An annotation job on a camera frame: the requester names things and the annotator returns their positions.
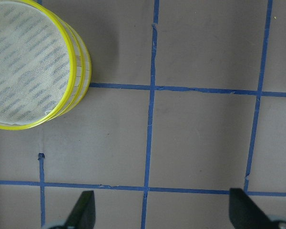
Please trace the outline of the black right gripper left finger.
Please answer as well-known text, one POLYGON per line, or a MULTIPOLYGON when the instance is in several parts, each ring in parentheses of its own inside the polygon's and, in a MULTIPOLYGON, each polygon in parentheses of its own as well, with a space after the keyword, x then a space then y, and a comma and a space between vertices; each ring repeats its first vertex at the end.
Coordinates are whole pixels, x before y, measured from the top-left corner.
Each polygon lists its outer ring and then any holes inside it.
POLYGON ((93 229, 96 222, 94 191, 83 191, 67 217, 65 229, 93 229))

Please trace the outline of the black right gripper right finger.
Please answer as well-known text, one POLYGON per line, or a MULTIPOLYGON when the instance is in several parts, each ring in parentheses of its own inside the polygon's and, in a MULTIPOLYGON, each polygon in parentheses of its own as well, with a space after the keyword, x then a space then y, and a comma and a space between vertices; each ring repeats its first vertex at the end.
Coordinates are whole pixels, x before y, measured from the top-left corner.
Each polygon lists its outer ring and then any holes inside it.
POLYGON ((229 219, 235 229, 271 229, 272 221, 241 189, 229 190, 229 219))

